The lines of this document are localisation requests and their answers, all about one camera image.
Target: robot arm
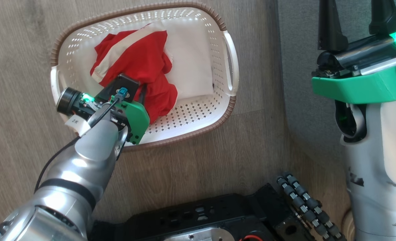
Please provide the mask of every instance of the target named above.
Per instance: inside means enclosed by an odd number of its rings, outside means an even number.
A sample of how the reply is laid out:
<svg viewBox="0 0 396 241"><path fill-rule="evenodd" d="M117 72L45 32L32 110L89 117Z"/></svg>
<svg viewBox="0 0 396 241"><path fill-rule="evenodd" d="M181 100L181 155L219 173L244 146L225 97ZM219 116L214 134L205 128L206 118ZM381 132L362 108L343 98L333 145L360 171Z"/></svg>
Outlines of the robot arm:
<svg viewBox="0 0 396 241"><path fill-rule="evenodd" d="M0 241L87 240L92 212L124 144L138 144L149 126L143 105L132 100L137 84L124 76L114 84L119 82L129 89L111 84L99 100L71 88L63 91L57 110L82 124L76 127L81 138L60 153L31 200L0 224Z"/></svg>
<svg viewBox="0 0 396 241"><path fill-rule="evenodd" d="M367 38L348 43L320 1L314 92L335 100L357 241L396 241L396 6L372 0Z"/></svg>
<svg viewBox="0 0 396 241"><path fill-rule="evenodd" d="M102 119L64 151L31 200L6 218L0 240L86 240L115 167L118 136Z"/></svg>

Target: white cloth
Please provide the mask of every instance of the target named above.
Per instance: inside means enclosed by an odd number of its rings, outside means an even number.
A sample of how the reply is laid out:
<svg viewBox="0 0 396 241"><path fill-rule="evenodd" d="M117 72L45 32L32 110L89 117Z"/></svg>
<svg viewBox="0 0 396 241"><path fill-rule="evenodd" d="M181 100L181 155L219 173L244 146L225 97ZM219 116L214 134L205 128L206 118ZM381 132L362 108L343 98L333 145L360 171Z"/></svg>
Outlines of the white cloth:
<svg viewBox="0 0 396 241"><path fill-rule="evenodd" d="M166 54L173 59L172 69L165 76L177 88L177 99L213 94L210 46L204 25L172 19L162 22L168 34Z"/></svg>

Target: black roller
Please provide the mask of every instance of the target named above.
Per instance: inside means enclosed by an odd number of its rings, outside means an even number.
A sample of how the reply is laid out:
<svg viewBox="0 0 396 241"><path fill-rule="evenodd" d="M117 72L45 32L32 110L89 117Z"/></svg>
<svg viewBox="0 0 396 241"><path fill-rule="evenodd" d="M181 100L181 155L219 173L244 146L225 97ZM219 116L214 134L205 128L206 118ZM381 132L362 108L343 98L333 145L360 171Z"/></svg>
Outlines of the black roller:
<svg viewBox="0 0 396 241"><path fill-rule="evenodd" d="M306 200L306 204L309 209L315 209L316 207L318 207L318 202L314 198Z"/></svg>
<svg viewBox="0 0 396 241"><path fill-rule="evenodd" d="M297 188L295 188L297 194L299 196L303 196L305 193L307 193L307 190L303 187L303 186L297 186Z"/></svg>
<svg viewBox="0 0 396 241"><path fill-rule="evenodd" d="M323 224L319 224L317 227L314 227L314 229L320 236L323 236L327 233L327 229Z"/></svg>
<svg viewBox="0 0 396 241"><path fill-rule="evenodd" d="M284 188L284 193L286 195L290 195L292 192L295 192L295 191L291 186L287 186L286 188Z"/></svg>
<svg viewBox="0 0 396 241"><path fill-rule="evenodd" d="M287 181L284 179L284 177L277 177L277 183L282 186L284 183L287 183Z"/></svg>
<svg viewBox="0 0 396 241"><path fill-rule="evenodd" d="M300 207L305 205L305 202L304 202L304 200L302 200L301 197L296 197L295 199L293 199L293 205L295 207L297 207L298 209L300 209Z"/></svg>
<svg viewBox="0 0 396 241"><path fill-rule="evenodd" d="M328 228L328 231L329 231L329 233L331 234L331 235L333 235L333 236L336 236L337 234L339 234L339 228L335 225L335 224L333 224L333 226L332 227L330 227L330 228Z"/></svg>
<svg viewBox="0 0 396 241"><path fill-rule="evenodd" d="M283 172L283 177L284 177L285 179L288 179L288 178L287 178L288 176L293 176L292 173L291 173L290 171L285 171L285 172Z"/></svg>
<svg viewBox="0 0 396 241"><path fill-rule="evenodd" d="M311 223L312 221L314 221L314 219L317 218L312 210L306 211L306 213L304 213L304 216L305 216L305 219L306 219L308 222L310 222L310 223Z"/></svg>
<svg viewBox="0 0 396 241"><path fill-rule="evenodd" d="M329 236L328 238L324 239L324 241L335 241L333 236Z"/></svg>
<svg viewBox="0 0 396 241"><path fill-rule="evenodd" d="M288 181L288 182L290 183L290 185L292 185L292 186L293 186L293 184L294 184L295 182L299 183L298 180L296 179L296 177L293 177L293 176L291 176L291 175L290 175L290 177L287 179L287 181Z"/></svg>
<svg viewBox="0 0 396 241"><path fill-rule="evenodd" d="M337 240L338 241L346 241L345 235L343 235L343 234L340 234L340 235L341 235L341 237L338 238Z"/></svg>
<svg viewBox="0 0 396 241"><path fill-rule="evenodd" d="M72 115L73 113L71 112L71 107L80 94L81 92L78 90L70 87L65 88L58 99L57 112L65 115Z"/></svg>
<svg viewBox="0 0 396 241"><path fill-rule="evenodd" d="M317 218L321 223L327 223L328 221L330 221L329 215L327 215L325 211L322 211L319 214L317 214Z"/></svg>

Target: white plastic basket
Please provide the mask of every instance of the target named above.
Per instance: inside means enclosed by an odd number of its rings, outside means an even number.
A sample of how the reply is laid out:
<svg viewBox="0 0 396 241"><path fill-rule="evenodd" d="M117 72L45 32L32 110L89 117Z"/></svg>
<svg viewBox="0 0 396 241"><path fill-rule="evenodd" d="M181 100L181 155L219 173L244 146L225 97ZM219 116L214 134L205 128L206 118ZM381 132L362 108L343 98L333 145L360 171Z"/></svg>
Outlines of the white plastic basket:
<svg viewBox="0 0 396 241"><path fill-rule="evenodd" d="M213 95L179 100L170 114L150 125L140 145L132 146L128 143L125 147L147 148L172 143L222 125L235 105L239 84L238 59L224 22L212 8L195 1L123 9L70 26L57 39L52 51L51 87L55 103L60 97L60 91L66 87L91 95L96 95L102 89L89 75L95 58L84 58L82 53L95 52L93 48L108 33L137 29L138 23L166 19L184 24L198 21L204 25L210 47Z"/></svg>

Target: wooden floor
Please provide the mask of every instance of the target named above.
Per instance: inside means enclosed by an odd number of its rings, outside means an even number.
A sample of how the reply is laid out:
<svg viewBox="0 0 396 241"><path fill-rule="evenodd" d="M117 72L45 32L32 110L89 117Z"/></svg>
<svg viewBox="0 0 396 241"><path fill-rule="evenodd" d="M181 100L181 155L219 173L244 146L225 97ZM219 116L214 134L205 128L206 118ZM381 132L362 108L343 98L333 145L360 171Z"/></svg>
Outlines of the wooden floor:
<svg viewBox="0 0 396 241"><path fill-rule="evenodd" d="M0 0L0 222L31 196L40 170L73 133L55 111L50 51L77 20L156 0ZM133 214L200 198L250 194L292 171L335 223L349 207L343 170L329 172L290 138L285 120L277 6L204 0L227 23L240 64L233 116L185 142L124 153L95 217Z"/></svg>

